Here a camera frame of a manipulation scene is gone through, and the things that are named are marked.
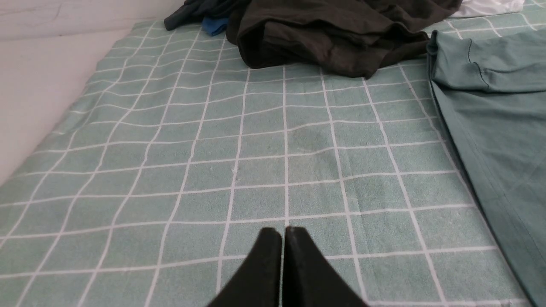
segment bed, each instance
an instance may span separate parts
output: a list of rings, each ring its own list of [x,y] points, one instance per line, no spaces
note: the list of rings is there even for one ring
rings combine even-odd
[[[20,40],[0,33],[0,131],[9,131],[0,134],[0,185],[81,95],[97,62],[129,32]]]
[[[546,4],[426,29],[546,27]],[[371,79],[248,69],[142,22],[0,187],[5,306],[204,306],[258,231],[309,231],[370,305],[528,306],[459,171],[425,60]]]

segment white wall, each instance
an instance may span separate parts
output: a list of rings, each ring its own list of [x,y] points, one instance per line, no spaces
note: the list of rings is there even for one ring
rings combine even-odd
[[[0,0],[0,40],[123,29],[163,19],[183,0]]]
[[[97,61],[128,32],[0,41],[0,185],[79,97]]]

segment white cloth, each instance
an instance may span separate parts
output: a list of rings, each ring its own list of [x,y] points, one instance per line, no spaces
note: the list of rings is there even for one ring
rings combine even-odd
[[[516,13],[523,10],[525,0],[462,0],[461,7],[450,17],[479,17],[507,13]]]

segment black object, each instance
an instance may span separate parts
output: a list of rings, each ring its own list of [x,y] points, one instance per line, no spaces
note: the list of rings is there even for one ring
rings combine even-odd
[[[209,307],[277,307],[281,248],[281,235],[262,228],[245,261]]]
[[[186,0],[184,5],[165,18],[163,23],[167,31],[174,30],[191,22],[200,22],[203,17],[212,19],[227,18],[240,5],[248,1],[240,0]]]
[[[370,78],[379,67],[425,53],[422,30],[461,0],[251,0],[230,15],[228,41],[250,68],[311,62]]]
[[[281,236],[263,228],[254,247],[209,307],[278,307]],[[287,227],[282,279],[283,307],[367,307],[334,271],[307,230]]]

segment seam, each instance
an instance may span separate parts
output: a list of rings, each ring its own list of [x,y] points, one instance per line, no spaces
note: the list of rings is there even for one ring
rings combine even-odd
[[[478,63],[475,63],[475,62],[472,62],[470,60],[470,46],[472,45],[472,40],[470,40],[470,44],[468,46],[468,60],[470,61],[470,63],[474,63],[476,64],[476,66],[478,67],[479,69],[479,65]],[[489,85],[485,82],[485,80],[483,80],[483,77],[482,77],[482,81],[488,86],[489,88]],[[474,136],[469,133],[467,130],[465,129],[462,129],[462,127],[464,127],[464,125],[462,124],[461,120],[460,120],[460,117],[458,115],[458,113],[454,110],[453,106],[451,106],[450,104],[447,104],[447,109],[449,112],[451,112],[453,114],[453,118],[454,120],[456,121],[456,124],[458,125],[458,128],[461,129],[461,133],[466,137],[466,142],[468,143],[469,146],[471,146],[470,150],[474,153],[474,157],[477,159],[477,160],[480,160],[481,163],[482,163],[482,167],[480,167],[480,170],[482,172],[482,174],[489,174],[489,176],[485,176],[486,178],[486,181],[487,183],[490,185],[490,187],[494,190],[494,192],[497,194],[496,197],[491,197],[491,198],[485,198],[483,200],[480,200],[480,197],[477,195],[477,192],[476,192],[476,197],[478,198],[478,203],[479,205],[481,206],[481,203],[484,203],[484,202],[492,202],[492,201],[499,201],[499,203],[504,207],[503,209],[503,212],[502,214],[503,215],[509,215],[508,213],[508,209],[512,209],[514,208],[512,202],[508,199],[508,196],[507,196],[507,193],[508,192],[511,192],[512,190],[516,189],[517,187],[519,187],[519,185],[521,184],[521,182],[517,182],[514,186],[510,187],[509,188],[509,191],[503,191],[503,192],[499,192],[499,191],[502,191],[502,189],[500,189],[500,186],[498,186],[498,183],[497,182],[492,182],[491,181],[491,178],[494,178],[494,176],[492,175],[493,172],[491,171],[491,169],[489,168],[489,165],[485,162],[484,160],[484,156],[482,154],[482,152],[479,150],[478,146],[477,146],[477,142],[474,138]],[[536,169],[536,167],[538,167],[538,165],[540,164],[537,163],[535,165],[535,168],[533,168],[533,170]],[[465,167],[465,163],[462,161],[462,167],[466,168]],[[470,180],[470,183],[471,185],[473,185],[472,183],[472,177],[470,176],[470,174],[468,175],[468,179]],[[483,210],[483,215],[487,221],[487,223],[489,224],[489,218],[487,217],[487,214],[486,214],[486,210],[482,207],[482,210]],[[516,210],[512,210],[514,216],[520,221],[520,225],[522,226],[522,230],[518,230],[517,226],[515,225],[514,222],[510,222],[512,224],[512,227],[515,229],[516,231],[516,235],[520,238],[525,238],[525,239],[528,239],[531,243],[523,243],[523,247],[529,252],[529,253],[532,253],[532,251],[536,251],[536,254],[539,255],[539,257],[542,259],[542,263],[545,263],[546,262],[546,259],[544,258],[544,254],[541,252],[541,250],[538,248],[538,245],[535,241],[535,238],[531,235],[531,232],[529,231],[529,229],[527,228],[526,224],[522,221],[521,219],[521,216],[519,215],[519,213],[516,211]],[[500,242],[498,241],[497,239],[497,235],[498,233],[496,233],[493,229],[491,230],[493,236],[495,237],[495,240],[498,242],[498,244],[500,246],[503,246],[502,244],[500,244]],[[517,262],[517,261],[511,261],[513,259],[509,259],[508,257],[506,257],[506,252],[505,252],[505,248],[501,247],[501,252],[503,254],[503,256],[505,257],[505,259],[507,260],[507,263],[508,263],[508,266],[510,267],[510,269],[512,270],[512,272],[514,273],[514,275],[516,276],[516,278],[518,279],[518,283],[520,285],[520,287],[522,289],[524,289],[524,292],[527,294],[527,296],[529,297],[529,300],[532,300],[533,296],[531,295],[531,292],[528,292],[527,291],[527,288],[528,288],[528,282],[523,282],[524,280],[526,280],[525,278],[522,278],[522,276],[525,276],[525,273],[521,273],[521,270],[519,271],[516,271],[513,267],[514,267],[514,263]]]
[[[470,48],[472,47],[472,39],[469,39],[470,40],[470,43],[468,44],[468,53],[467,53],[467,57],[468,57],[468,61],[470,64],[475,64],[476,67],[478,68],[478,72],[479,72],[479,76],[480,78],[482,78],[482,82],[487,86],[487,88],[485,89],[486,91],[489,90],[489,84],[487,82],[485,82],[485,79],[483,79],[483,74],[482,74],[482,69],[480,68],[479,64],[477,62],[472,62],[470,60]]]

